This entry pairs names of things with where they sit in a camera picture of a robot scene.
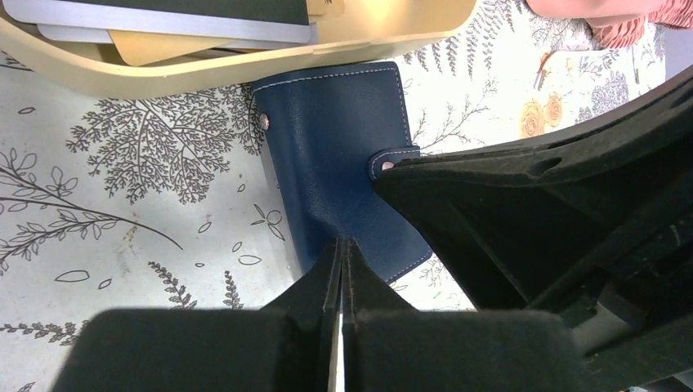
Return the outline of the cream oval tray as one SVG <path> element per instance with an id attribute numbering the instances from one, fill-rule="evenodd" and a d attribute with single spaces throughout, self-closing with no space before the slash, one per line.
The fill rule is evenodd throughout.
<path id="1" fill-rule="evenodd" d="M 203 59 L 183 56 L 152 66 L 124 64 L 113 48 L 51 42 L 1 12 L 1 49 L 34 72 L 89 96 L 148 99 L 244 82 L 288 71 L 397 57 L 462 31 L 478 1 L 347 1 L 317 24 L 312 46 Z"/>

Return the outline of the pink cloth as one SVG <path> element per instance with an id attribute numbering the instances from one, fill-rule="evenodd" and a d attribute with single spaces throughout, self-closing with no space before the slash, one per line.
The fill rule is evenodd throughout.
<path id="1" fill-rule="evenodd" d="M 692 0 L 534 0 L 527 6 L 543 18 L 585 20 L 593 40 L 605 49 L 630 47 L 649 23 L 692 28 Z"/>

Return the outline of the blue leather card holder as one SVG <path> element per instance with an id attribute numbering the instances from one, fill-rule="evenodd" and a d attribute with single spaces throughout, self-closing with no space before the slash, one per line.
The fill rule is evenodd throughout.
<path id="1" fill-rule="evenodd" d="M 336 237 L 354 239 L 386 282 L 431 257 L 374 190 L 386 169 L 420 155 L 395 62 L 303 69 L 251 88 L 302 271 Z"/>

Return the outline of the grey card in tray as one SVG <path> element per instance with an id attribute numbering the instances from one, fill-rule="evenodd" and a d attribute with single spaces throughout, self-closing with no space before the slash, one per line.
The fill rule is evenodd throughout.
<path id="1" fill-rule="evenodd" d="M 304 1 L 3 1 L 20 22 L 210 38 L 307 43 Z"/>

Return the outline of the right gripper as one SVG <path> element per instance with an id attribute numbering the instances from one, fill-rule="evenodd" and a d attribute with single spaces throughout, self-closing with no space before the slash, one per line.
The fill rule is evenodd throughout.
<path id="1" fill-rule="evenodd" d="M 692 73 L 543 136 L 405 160 L 375 189 L 478 309 L 562 313 L 599 391 L 692 369 Z"/>

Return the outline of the floral table mat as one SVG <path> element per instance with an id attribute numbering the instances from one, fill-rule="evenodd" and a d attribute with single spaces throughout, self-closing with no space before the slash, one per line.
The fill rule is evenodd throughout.
<path id="1" fill-rule="evenodd" d="M 398 56 L 410 135 L 441 154 L 556 131 L 665 79 L 664 30 L 604 49 L 581 20 L 484 1 Z M 256 308 L 298 276 L 248 85 L 85 96 L 1 53 L 1 388 L 47 391 L 114 307 Z"/>

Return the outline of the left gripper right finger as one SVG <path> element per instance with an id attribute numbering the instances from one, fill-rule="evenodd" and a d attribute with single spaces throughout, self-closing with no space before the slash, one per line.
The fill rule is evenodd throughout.
<path id="1" fill-rule="evenodd" d="M 562 321 L 537 311 L 421 311 L 342 241 L 349 391 L 589 391 Z"/>

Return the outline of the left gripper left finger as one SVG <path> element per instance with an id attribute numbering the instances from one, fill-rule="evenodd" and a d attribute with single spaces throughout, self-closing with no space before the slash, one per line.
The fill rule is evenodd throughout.
<path id="1" fill-rule="evenodd" d="M 342 240 L 258 310 L 113 309 L 80 334 L 55 391 L 331 391 Z"/>

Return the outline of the gold card in tray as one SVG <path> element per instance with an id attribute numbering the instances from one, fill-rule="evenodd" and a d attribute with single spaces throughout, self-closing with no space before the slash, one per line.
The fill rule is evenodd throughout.
<path id="1" fill-rule="evenodd" d="M 108 34 L 123 61 L 132 66 L 149 65 L 235 42 L 231 38 L 112 29 Z"/>

